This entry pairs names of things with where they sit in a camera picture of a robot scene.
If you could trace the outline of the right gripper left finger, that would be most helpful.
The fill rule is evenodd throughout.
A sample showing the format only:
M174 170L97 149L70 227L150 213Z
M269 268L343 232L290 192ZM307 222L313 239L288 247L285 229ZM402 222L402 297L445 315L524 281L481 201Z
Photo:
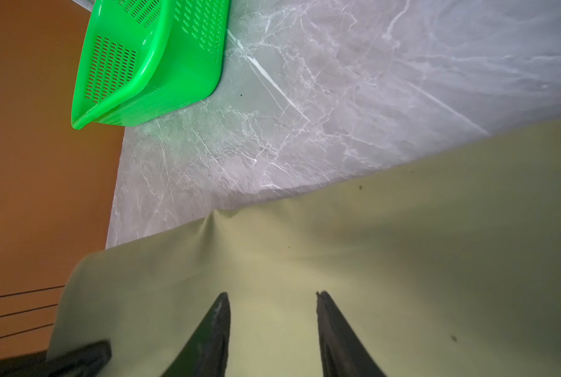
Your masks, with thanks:
M228 364L230 326L230 302L228 294L222 292L162 375L224 376Z

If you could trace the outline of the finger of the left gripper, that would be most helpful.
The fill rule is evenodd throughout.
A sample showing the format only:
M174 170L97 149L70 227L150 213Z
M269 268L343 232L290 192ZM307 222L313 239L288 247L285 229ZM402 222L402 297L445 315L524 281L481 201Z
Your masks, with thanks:
M98 376L111 359L111 344L103 340L51 359L46 352L2 359L0 376Z

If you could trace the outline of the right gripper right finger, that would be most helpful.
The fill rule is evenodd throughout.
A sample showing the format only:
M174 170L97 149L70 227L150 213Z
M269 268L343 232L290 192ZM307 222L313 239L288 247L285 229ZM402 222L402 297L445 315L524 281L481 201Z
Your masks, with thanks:
M358 339L329 293L316 294L316 315L324 377L387 376Z

